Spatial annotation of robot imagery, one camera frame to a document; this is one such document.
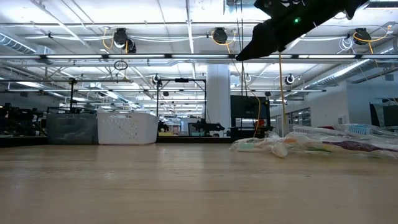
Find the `ceiling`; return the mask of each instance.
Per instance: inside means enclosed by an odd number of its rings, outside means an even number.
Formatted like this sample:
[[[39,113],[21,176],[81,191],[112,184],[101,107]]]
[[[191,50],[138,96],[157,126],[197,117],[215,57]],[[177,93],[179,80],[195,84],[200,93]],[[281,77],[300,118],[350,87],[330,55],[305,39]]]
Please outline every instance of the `ceiling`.
[[[232,54],[240,51],[239,41],[234,41],[234,33],[237,32],[236,20],[243,18],[244,28],[240,30],[244,36],[244,45],[251,40],[252,28],[257,22],[269,18],[268,15],[254,7],[245,7],[243,11],[236,12],[234,8],[228,8],[223,0],[45,0],[42,1],[45,9],[64,23],[81,39],[88,43],[83,45],[67,30],[62,28],[50,15],[32,3],[31,0],[2,1],[0,7],[0,32],[13,35],[18,41],[27,46],[43,45],[56,54],[120,54],[120,49],[115,47],[107,49],[101,38],[104,36],[104,28],[110,28],[105,36],[109,36],[117,27],[127,28],[127,34],[134,36],[133,40],[139,54],[154,53],[184,53],[184,54],[227,54],[228,49],[224,45],[216,45],[211,39],[211,32],[215,27],[224,27],[229,35],[229,45]],[[392,25],[391,33],[383,40],[374,44],[375,49],[396,36],[398,26],[395,21],[398,18],[397,10],[367,10],[356,12],[353,20],[345,19],[338,14],[335,18],[314,28],[305,37],[288,46],[284,54],[352,54],[352,50],[341,50],[341,40],[347,33],[353,33],[357,27],[365,27],[373,38],[386,34],[388,24]],[[192,30],[192,45],[189,41],[189,30]],[[354,52],[364,53],[369,51],[367,45],[353,45]],[[0,54],[18,54],[5,46],[0,46]],[[10,61],[15,65],[21,63],[35,64],[33,61]],[[146,66],[145,60],[132,60],[129,63],[138,65],[134,69],[127,69],[123,75],[133,80],[138,88],[150,88],[149,83],[154,74],[163,78],[190,77],[205,78],[207,61],[191,61],[169,65],[165,60],[152,60],[156,66]],[[241,66],[234,66],[232,62],[229,69],[233,75],[241,72]],[[337,63],[283,63],[284,75],[293,74],[300,77],[300,82],[309,82],[315,76],[325,72]],[[26,69],[44,77],[45,66],[36,64]],[[50,73],[57,71],[62,66],[49,66]],[[279,65],[276,63],[245,63],[245,73],[251,76],[251,88],[278,88]],[[77,79],[102,79],[109,77],[106,67],[97,63],[86,67],[63,67],[52,78],[76,77]],[[173,83],[173,88],[195,88],[194,83]],[[129,88],[125,83],[104,83],[104,88]],[[121,93],[126,98],[148,97],[144,94]],[[192,97],[202,97],[198,92]]]

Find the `pillar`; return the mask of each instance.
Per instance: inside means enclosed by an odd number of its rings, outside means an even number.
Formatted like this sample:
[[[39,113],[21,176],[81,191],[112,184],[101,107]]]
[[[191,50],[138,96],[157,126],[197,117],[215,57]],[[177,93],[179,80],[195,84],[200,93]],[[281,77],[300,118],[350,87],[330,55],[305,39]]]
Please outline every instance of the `pillar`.
[[[230,72],[229,65],[207,65],[207,123],[220,123],[225,130],[231,127]]]

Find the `white ceiling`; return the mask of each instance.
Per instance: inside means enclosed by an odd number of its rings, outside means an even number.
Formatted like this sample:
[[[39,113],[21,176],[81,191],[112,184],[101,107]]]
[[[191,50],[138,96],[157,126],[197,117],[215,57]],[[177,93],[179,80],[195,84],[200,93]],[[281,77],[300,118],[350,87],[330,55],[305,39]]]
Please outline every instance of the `white ceiling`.
[[[84,23],[89,24],[90,20],[85,14],[77,8],[72,0],[64,0],[82,19]],[[63,23],[68,24],[80,24],[79,18],[69,8],[64,5],[61,0],[45,0],[42,1],[45,8],[50,11],[54,16],[59,18]],[[185,8],[185,0],[75,0],[75,2],[89,15],[89,17],[96,23],[145,23],[145,22],[181,22],[187,21],[187,11]],[[245,22],[256,22],[263,21],[269,18],[266,14],[258,9],[245,9],[243,14],[230,13],[229,9],[224,12],[223,0],[190,0],[190,16],[194,25],[192,25],[192,34],[194,37],[201,37],[206,33],[211,33],[215,25],[199,25],[198,22],[236,22],[237,17],[243,17]],[[396,21],[398,18],[397,10],[360,10],[357,11],[354,19],[349,21],[347,19],[330,19],[321,26],[315,28],[307,34],[304,39],[310,37],[341,37],[345,36],[348,32],[354,31],[357,27],[365,27],[373,37],[384,36],[385,31],[380,29],[380,26],[392,21]],[[18,38],[23,40],[27,45],[38,44],[45,45],[54,50],[57,54],[93,54],[94,52],[89,48],[85,47],[82,43],[76,40],[63,40],[56,39],[57,42],[49,38],[45,39],[25,39],[26,37],[37,37],[51,32],[52,35],[64,35],[65,37],[71,37],[71,35],[58,27],[56,20],[48,16],[46,13],[41,11],[30,0],[2,0],[0,7],[0,28],[8,33],[16,35]],[[54,24],[51,27],[13,27],[16,24]],[[230,39],[233,38],[233,31],[236,30],[235,25],[223,26],[226,28],[227,34]],[[82,26],[71,28],[71,30],[79,35],[81,38],[85,37],[101,37],[103,35],[103,27],[93,28],[92,30],[86,29]],[[393,34],[390,34],[388,38],[374,44],[377,49],[378,44],[382,44],[388,41],[398,31],[398,26],[392,27]],[[188,37],[188,26],[180,24],[178,26],[129,26],[127,28],[129,35],[139,36],[152,36],[152,37]],[[243,34],[245,37],[250,39],[252,32],[252,26],[245,26]],[[137,53],[190,53],[189,41],[184,40],[181,42],[165,43],[165,42],[147,42],[142,40],[135,40],[137,45]],[[100,50],[103,49],[101,40],[90,41],[92,49]],[[353,46],[355,51],[362,53],[369,50],[367,45],[364,46]],[[222,45],[216,45],[213,43],[211,38],[199,38],[194,39],[193,48],[195,53],[228,53],[227,48]],[[230,45],[232,53],[239,53],[239,44],[235,42]],[[111,54],[120,54],[119,49],[108,50]],[[328,41],[300,41],[290,50],[284,52],[285,54],[336,54],[340,51],[339,40],[328,40]],[[16,54],[15,51],[9,50],[8,48],[0,46],[0,54]],[[308,81],[314,76],[325,72],[331,67],[336,65],[333,64],[313,64],[313,63],[283,63],[282,70],[284,74],[292,73],[293,75],[303,76],[304,80]],[[232,73],[236,73],[236,69],[232,63],[229,64]],[[206,73],[206,64],[197,63],[196,72],[198,77],[203,77],[202,73]],[[44,74],[43,68],[29,68],[30,70],[39,74]],[[192,64],[191,63],[178,63],[171,67],[138,67],[139,71],[144,75],[148,76],[158,73],[163,77],[192,77]],[[107,71],[104,67],[70,67],[66,68],[63,72],[70,75],[76,75],[80,77],[84,74],[87,78],[104,78],[106,77]],[[252,79],[251,86],[254,87],[266,87],[273,86],[275,78],[279,74],[279,66],[276,64],[268,65],[266,63],[245,63],[245,72],[262,77]],[[137,73],[132,70],[127,70],[125,73],[127,77],[131,77],[138,84],[145,85],[140,78],[137,77]],[[118,84],[118,88],[128,88]],[[185,84],[185,88],[194,87],[190,84]]]

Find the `table surface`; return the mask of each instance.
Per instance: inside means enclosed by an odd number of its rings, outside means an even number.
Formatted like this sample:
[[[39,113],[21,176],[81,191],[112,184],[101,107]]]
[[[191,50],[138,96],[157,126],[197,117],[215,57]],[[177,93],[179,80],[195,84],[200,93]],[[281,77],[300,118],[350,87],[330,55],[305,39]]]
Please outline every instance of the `table surface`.
[[[394,223],[398,161],[229,144],[0,149],[6,223]]]

